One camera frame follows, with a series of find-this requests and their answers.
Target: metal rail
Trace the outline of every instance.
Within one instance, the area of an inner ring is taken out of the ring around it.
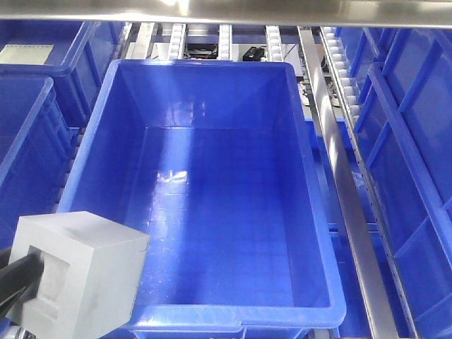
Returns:
[[[299,28],[299,38],[318,112],[318,114],[313,113],[313,118],[318,119],[320,123],[333,171],[370,331],[374,339],[398,338],[396,323],[352,177],[342,135],[333,112],[314,38],[310,30],[303,28]]]
[[[452,28],[452,2],[423,0],[0,0],[0,19]]]
[[[135,41],[130,59],[147,59],[153,51],[153,36],[157,25],[155,23],[142,23]]]
[[[412,336],[414,336],[415,338],[418,338],[419,334],[417,333],[416,328],[415,328],[415,323],[414,323],[414,320],[411,315],[411,311],[410,311],[410,307],[408,305],[405,291],[403,289],[402,282],[400,280],[400,276],[399,276],[397,268],[396,268],[396,262],[394,260],[391,249],[389,248],[389,241],[388,241],[388,237],[386,235],[386,228],[384,225],[383,214],[381,212],[379,201],[376,197],[374,186],[371,183],[371,179],[370,179],[369,173],[367,171],[367,168],[364,165],[365,162],[363,161],[361,152],[359,151],[359,148],[357,145],[357,139],[355,137],[355,134],[353,133],[353,127],[355,125],[356,118],[359,116],[359,107],[357,105],[354,105],[352,102],[349,102],[348,100],[346,100],[346,97],[349,97],[350,91],[347,90],[347,88],[346,88],[347,86],[344,86],[343,81],[341,81],[340,70],[338,70],[337,67],[335,67],[335,62],[333,60],[333,53],[339,52],[338,48],[337,48],[337,43],[335,44],[335,46],[333,46],[330,43],[331,40],[329,40],[327,38],[327,34],[331,34],[331,33],[326,32],[325,28],[322,28],[321,29],[321,40],[325,47],[325,58],[326,58],[326,61],[328,62],[333,82],[334,82],[336,88],[338,89],[338,94],[339,94],[338,99],[340,101],[340,106],[342,107],[343,114],[345,117],[345,125],[347,127],[348,134],[350,136],[350,141],[352,143],[352,147],[353,147],[353,150],[355,153],[355,157],[357,159],[357,163],[359,165],[359,169],[363,175],[364,182],[366,184],[367,193],[368,193],[370,201],[371,201],[372,210],[374,211],[374,214],[376,216],[376,221],[377,221],[376,224],[379,228],[379,233],[383,240],[382,241],[383,247],[385,249],[386,256],[388,258],[388,264],[389,264],[389,267],[393,274],[393,280],[394,280],[395,286],[398,291],[399,300],[402,305],[403,312],[405,314],[405,317],[406,317],[406,320],[408,323],[408,327],[410,329]]]

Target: metal frame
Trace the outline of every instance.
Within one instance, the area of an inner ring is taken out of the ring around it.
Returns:
[[[439,0],[0,0],[0,19],[452,28]]]
[[[357,159],[359,169],[363,175],[364,182],[366,184],[367,193],[369,194],[372,210],[374,211],[374,214],[376,216],[376,224],[379,229],[379,234],[382,238],[383,247],[386,252],[386,257],[388,259],[389,267],[391,269],[391,272],[393,274],[393,280],[395,283],[395,286],[397,288],[398,294],[399,294],[399,300],[403,308],[403,312],[405,314],[405,317],[408,321],[408,327],[412,333],[412,335],[415,338],[419,338],[419,334],[416,331],[415,323],[411,315],[410,307],[408,305],[408,301],[405,295],[405,291],[403,289],[402,282],[400,280],[400,276],[398,274],[398,270],[396,267],[396,262],[394,260],[393,254],[391,252],[391,249],[389,248],[389,241],[386,234],[386,227],[384,225],[383,221],[383,214],[381,212],[381,207],[379,205],[379,201],[376,197],[376,192],[374,190],[374,187],[371,183],[369,172],[367,171],[367,168],[365,167],[365,162],[362,159],[361,152],[359,151],[357,139],[355,137],[355,134],[353,132],[353,127],[355,125],[355,118],[357,117],[357,114],[359,112],[356,111],[356,105],[351,105],[345,98],[347,97],[346,91],[344,89],[343,82],[341,81],[340,74],[337,70],[337,68],[334,66],[333,61],[333,55],[331,52],[331,47],[328,45],[328,39],[326,38],[326,32],[324,28],[321,29],[321,40],[325,47],[325,58],[328,62],[330,72],[332,75],[333,82],[338,89],[338,99],[340,101],[340,106],[342,107],[344,118],[345,118],[345,125],[348,130],[348,134],[350,136],[350,141],[352,143],[352,147],[355,153],[355,157]]]
[[[153,37],[157,30],[155,23],[142,23],[130,59],[147,59],[153,51]]]
[[[155,42],[170,42],[172,24],[159,23],[157,26]],[[186,42],[188,44],[217,44],[220,26],[222,25],[214,23],[189,23],[186,26]],[[265,29],[264,25],[234,25],[233,42],[235,44],[265,44]],[[280,36],[284,44],[299,43],[295,26],[280,27]]]

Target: blue plastic bin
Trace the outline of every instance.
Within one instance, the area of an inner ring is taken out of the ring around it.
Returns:
[[[140,338],[301,338],[345,315],[295,74],[115,61],[59,212],[151,235]]]
[[[371,66],[371,88],[355,126],[423,338],[448,338],[452,331],[452,97],[450,86],[439,89],[451,82],[452,49],[436,48],[401,105],[380,66]]]
[[[0,64],[0,73],[51,76],[67,124],[85,126],[117,48],[118,28],[109,22],[0,21],[0,50],[6,44],[54,45],[44,65]]]
[[[385,61],[395,34],[391,28],[338,27],[339,37],[350,62],[350,77],[356,78],[359,90],[367,79],[367,70],[375,61]]]
[[[441,30],[398,30],[383,69],[398,104],[408,94],[412,84],[418,82],[432,86],[430,90],[435,95],[436,91],[444,93],[440,94],[441,99],[443,95],[449,95],[448,88],[444,86],[449,86],[445,79],[450,78],[452,72],[450,36],[449,32]],[[409,98],[413,96],[416,96],[414,92],[408,95]]]
[[[0,248],[20,215],[54,209],[76,137],[45,76],[0,76]]]

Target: gray block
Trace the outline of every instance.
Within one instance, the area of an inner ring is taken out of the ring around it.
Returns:
[[[39,339],[95,339],[129,321],[149,236],[89,212],[20,217],[10,263],[36,252],[41,281],[8,317]]]

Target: bin bottom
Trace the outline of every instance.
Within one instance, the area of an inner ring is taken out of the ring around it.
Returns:
[[[271,130],[146,129],[130,164],[122,219],[151,235],[136,305],[294,306]]]

